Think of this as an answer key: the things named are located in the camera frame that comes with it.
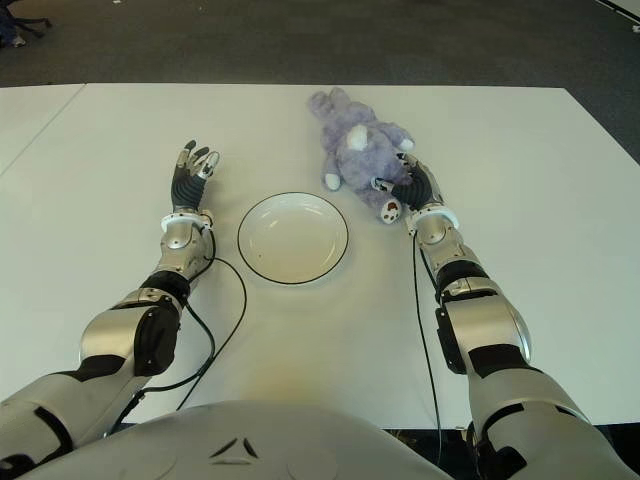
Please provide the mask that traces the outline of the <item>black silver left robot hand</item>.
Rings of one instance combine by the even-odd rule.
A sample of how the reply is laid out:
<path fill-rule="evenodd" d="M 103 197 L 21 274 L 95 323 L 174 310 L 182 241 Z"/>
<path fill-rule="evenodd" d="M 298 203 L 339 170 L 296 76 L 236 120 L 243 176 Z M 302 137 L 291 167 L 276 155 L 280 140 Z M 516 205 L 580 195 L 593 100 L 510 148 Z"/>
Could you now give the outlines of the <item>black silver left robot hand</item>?
<path fill-rule="evenodd" d="M 198 211 L 205 186 L 220 160 L 220 154 L 190 140 L 180 151 L 171 182 L 173 212 Z"/>

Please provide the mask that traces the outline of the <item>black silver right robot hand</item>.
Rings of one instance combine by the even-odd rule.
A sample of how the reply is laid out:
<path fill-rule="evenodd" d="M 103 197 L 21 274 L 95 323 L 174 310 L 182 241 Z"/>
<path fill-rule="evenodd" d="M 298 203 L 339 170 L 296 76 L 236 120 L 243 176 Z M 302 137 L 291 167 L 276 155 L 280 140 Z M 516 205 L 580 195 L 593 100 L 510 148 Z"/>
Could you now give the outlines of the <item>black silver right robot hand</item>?
<path fill-rule="evenodd" d="M 443 204 L 439 187 L 429 168 L 409 153 L 399 153 L 397 157 L 407 170 L 410 183 L 400 185 L 380 177 L 372 177 L 372 187 L 390 194 L 411 210 L 422 210 L 432 203 Z"/>

